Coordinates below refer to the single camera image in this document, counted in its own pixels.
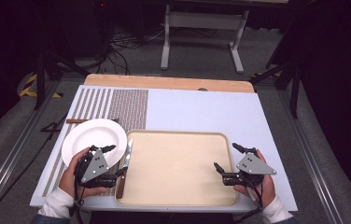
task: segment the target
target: knife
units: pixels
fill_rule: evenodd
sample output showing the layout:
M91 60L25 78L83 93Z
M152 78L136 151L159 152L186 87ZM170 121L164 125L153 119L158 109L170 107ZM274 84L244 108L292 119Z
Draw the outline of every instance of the knife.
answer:
M129 160L130 156L132 153L132 146L133 146L133 139L129 141L126 147L126 153L125 153L125 161L123 163L122 169L126 169L126 171L123 173L123 175L120 177L119 180L119 185L118 185L118 191L117 191L117 199L121 199L123 197L123 190L125 188L125 181L126 181L126 173L127 173L127 167L129 167Z

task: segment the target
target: human hand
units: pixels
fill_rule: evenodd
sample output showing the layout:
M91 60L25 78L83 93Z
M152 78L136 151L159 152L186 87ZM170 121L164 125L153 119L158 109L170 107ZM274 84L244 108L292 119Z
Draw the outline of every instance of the human hand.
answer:
M266 163L265 158L263 155L260 153L260 151L257 149L257 155L260 160L264 161ZM236 191L239 191L240 193L244 194L248 198L250 197L247 191L247 188L243 185L235 185L233 186L233 189ZM257 190L259 193L262 192L261 198L262 198L262 206L266 207L268 206L275 198L275 190L274 190L274 181L272 180L272 177L270 175L265 175L263 177L263 181L261 184L257 186ZM258 195L254 192L254 197L258 199Z
M75 198L74 195L74 171L76 169L77 163L79 160L85 155L86 153L89 152L89 147L83 149L82 151L78 152L73 159L70 161L70 164L68 165L68 168L65 169L62 178L60 179L59 183L59 188L64 190L67 194L69 194L71 197ZM80 197L82 193L83 187L78 186L78 197ZM94 188L94 189L85 189L82 197L89 197L93 195L97 195L100 193L107 192L106 188L100 187L100 188Z

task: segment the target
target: white plate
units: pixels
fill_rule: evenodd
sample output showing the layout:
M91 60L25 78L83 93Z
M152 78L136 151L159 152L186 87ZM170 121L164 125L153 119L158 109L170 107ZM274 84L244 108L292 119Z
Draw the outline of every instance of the white plate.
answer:
M62 157L65 165L68 166L79 151L92 145L96 147L116 146L104 154L108 167L112 167L126 150L126 132L117 122L110 119L91 119L79 124L63 141Z

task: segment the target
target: gray striped pattern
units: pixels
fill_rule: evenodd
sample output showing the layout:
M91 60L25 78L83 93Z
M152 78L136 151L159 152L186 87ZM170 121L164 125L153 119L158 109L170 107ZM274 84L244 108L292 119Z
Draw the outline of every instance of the gray striped pattern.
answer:
M69 111L69 119L119 119L119 125L125 132L144 130L147 120L148 90L111 90L110 88L94 88L82 86L74 99L75 107ZM69 134L77 124L68 125ZM56 161L51 169L49 182L42 196L48 196L58 185L65 169L62 152L59 150ZM119 164L114 165L108 172L114 174ZM115 195L115 188L106 196Z

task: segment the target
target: table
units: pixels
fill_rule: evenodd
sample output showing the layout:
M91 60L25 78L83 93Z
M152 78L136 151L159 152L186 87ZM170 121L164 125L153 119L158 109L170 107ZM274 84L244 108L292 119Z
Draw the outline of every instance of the table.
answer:
M266 160L278 172L278 175L274 176L276 193L281 197L288 210L296 211L298 209L264 117L260 100L248 82L89 75L85 84L81 85L77 91L67 116L68 119L117 117L123 121L119 124L126 132L140 129L224 133L229 138L230 143L243 143L245 147L261 149ZM196 91L199 88L206 88L209 91ZM129 111L125 109L131 108L135 102L139 102L139 106ZM46 196L58 185L65 168L61 156L62 143L75 126L76 124L64 124L62 127L35 189L30 202L31 206L42 206ZM231 154L233 164L243 158L243 155L235 149L232 149ZM115 190L112 189L106 195L87 198L84 209L236 213L255 208L250 199L244 195L240 195L237 204L224 207L126 206L118 204L114 195Z

